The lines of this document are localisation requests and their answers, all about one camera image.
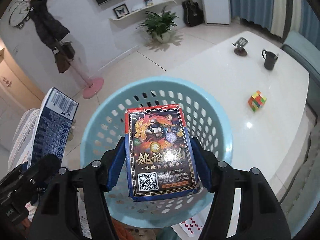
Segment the white blue milk carton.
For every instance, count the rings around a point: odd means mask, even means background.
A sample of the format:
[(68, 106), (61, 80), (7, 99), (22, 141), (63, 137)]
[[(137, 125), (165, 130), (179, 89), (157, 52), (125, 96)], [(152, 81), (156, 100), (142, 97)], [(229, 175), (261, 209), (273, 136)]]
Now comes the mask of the white blue milk carton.
[(33, 131), (28, 167), (53, 154), (63, 159), (65, 146), (79, 104), (52, 87), (41, 103)]

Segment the playing card box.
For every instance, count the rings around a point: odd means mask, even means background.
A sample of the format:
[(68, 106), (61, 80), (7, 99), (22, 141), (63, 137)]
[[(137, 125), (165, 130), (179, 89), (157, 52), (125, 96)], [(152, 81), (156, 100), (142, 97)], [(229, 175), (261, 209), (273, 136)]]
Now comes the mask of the playing card box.
[(132, 200), (165, 200), (199, 191), (199, 176), (180, 105), (127, 109), (124, 125)]

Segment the striped woven sofa cover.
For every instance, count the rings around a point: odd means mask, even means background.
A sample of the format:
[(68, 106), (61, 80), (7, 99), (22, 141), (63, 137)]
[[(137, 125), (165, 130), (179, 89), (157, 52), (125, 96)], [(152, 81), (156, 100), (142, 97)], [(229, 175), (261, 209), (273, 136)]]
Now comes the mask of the striped woven sofa cover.
[(33, 144), (33, 133), (39, 118), (40, 109), (26, 111), (14, 134), (8, 160), (8, 172), (30, 159)]

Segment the orange snack bag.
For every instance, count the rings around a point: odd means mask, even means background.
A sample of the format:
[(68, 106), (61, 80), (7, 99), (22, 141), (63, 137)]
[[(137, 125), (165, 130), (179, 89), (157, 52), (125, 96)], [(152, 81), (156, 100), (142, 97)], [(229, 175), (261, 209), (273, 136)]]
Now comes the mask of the orange snack bag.
[(156, 240), (156, 234), (152, 229), (136, 228), (126, 225), (112, 218), (112, 223), (119, 239), (126, 240)]

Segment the red patterned playing card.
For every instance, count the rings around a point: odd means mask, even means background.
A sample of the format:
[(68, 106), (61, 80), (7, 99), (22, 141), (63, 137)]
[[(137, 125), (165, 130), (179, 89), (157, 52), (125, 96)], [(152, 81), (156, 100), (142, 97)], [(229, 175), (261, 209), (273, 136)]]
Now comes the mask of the red patterned playing card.
[(180, 227), (188, 235), (188, 237), (195, 237), (201, 234), (204, 223), (198, 216), (190, 217), (180, 223)]

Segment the light blue plastic basket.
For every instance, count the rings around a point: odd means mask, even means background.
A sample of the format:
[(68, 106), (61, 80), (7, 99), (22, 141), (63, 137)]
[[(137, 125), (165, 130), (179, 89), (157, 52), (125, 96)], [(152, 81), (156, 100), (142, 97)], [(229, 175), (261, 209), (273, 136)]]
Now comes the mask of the light blue plastic basket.
[(105, 198), (110, 215), (130, 226), (172, 226), (212, 202), (191, 159), (190, 139), (217, 159), (232, 161), (232, 132), (221, 105), (197, 85), (172, 77), (143, 79), (109, 96), (85, 129), (81, 166), (121, 138), (125, 160)]

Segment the colourful puzzle cube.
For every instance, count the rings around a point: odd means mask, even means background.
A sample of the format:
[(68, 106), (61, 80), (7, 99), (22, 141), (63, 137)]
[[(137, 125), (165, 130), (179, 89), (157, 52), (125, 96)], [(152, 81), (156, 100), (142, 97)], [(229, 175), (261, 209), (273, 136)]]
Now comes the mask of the colourful puzzle cube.
[(261, 91), (257, 90), (255, 93), (253, 93), (250, 96), (248, 100), (248, 105), (253, 112), (256, 112), (261, 107), (263, 107), (266, 101), (267, 101), (267, 98), (263, 96)]

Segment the pink coat rack stand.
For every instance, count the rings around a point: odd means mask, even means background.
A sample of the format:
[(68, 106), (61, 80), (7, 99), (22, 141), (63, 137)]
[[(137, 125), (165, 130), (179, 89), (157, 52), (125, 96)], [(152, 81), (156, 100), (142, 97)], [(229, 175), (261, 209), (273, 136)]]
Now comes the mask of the pink coat rack stand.
[(70, 66), (74, 71), (81, 77), (85, 83), (85, 88), (83, 90), (82, 96), (84, 99), (90, 99), (95, 96), (99, 91), (101, 91), (104, 85), (104, 79), (102, 77), (88, 77), (83, 71), (84, 66), (81, 62), (80, 57), (76, 54), (72, 43), (67, 41), (62, 44), (63, 51), (66, 52), (66, 57)]

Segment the white coffee table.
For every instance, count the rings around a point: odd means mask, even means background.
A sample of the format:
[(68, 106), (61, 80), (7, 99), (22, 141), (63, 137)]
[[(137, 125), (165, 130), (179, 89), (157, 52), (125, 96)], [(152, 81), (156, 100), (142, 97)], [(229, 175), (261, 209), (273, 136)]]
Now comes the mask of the white coffee table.
[[(233, 134), (232, 166), (259, 168), (277, 198), (285, 186), (277, 171), (285, 159), (303, 117), (309, 74), (305, 68), (270, 41), (244, 31), (247, 56), (234, 53), (233, 36), (169, 70), (167, 76), (190, 81), (208, 93), (225, 110)], [(272, 71), (264, 67), (262, 50), (278, 55)], [(267, 98), (253, 112), (248, 100), (257, 90)]]

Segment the black mug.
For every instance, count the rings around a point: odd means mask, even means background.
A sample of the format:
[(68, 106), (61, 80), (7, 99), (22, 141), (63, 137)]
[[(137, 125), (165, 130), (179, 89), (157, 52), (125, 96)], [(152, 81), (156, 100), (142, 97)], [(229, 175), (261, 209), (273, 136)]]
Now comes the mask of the black mug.
[(267, 51), (266, 49), (263, 49), (262, 57), (265, 60), (264, 67), (266, 70), (272, 71), (274, 69), (274, 65), (276, 64), (276, 61), (278, 59), (278, 55), (271, 51)]

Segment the black hanging jacket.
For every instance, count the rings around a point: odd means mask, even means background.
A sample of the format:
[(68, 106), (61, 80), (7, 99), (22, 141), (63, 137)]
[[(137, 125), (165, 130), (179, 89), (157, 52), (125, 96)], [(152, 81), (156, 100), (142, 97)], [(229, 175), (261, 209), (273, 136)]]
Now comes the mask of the black hanging jacket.
[(31, 0), (28, 16), (35, 24), (40, 40), (51, 50), (54, 50), (57, 42), (60, 42), (70, 33), (49, 13), (47, 0)]

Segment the black acoustic guitar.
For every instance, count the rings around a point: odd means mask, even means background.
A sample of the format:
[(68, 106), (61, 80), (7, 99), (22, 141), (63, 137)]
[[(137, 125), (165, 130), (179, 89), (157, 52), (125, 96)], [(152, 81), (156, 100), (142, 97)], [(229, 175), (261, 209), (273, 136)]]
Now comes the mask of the black acoustic guitar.
[(182, 2), (183, 20), (186, 26), (195, 27), (204, 22), (203, 10), (200, 9), (199, 4), (193, 0), (185, 0)]

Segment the blue curtain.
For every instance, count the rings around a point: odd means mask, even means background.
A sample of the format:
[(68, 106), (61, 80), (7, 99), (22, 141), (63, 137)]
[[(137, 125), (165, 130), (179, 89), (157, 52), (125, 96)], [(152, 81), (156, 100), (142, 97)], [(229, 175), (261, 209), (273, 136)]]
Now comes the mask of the blue curtain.
[(307, 0), (230, 0), (232, 18), (260, 25), (285, 39), (296, 31), (319, 48), (319, 19)]

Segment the white refrigerator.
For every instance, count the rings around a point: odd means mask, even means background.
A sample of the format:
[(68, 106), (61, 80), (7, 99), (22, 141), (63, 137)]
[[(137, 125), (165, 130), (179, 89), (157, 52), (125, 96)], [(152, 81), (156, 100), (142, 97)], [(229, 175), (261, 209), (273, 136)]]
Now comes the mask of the white refrigerator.
[(202, 0), (206, 24), (230, 25), (231, 10), (229, 0)]

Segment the round wall clock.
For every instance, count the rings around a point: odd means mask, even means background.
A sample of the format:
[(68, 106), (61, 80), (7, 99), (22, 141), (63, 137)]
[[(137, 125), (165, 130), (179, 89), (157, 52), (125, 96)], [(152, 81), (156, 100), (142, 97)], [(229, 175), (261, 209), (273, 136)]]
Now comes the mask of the round wall clock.
[(10, 8), (9, 25), (22, 29), (26, 21), (29, 20), (30, 1), (18, 0)]

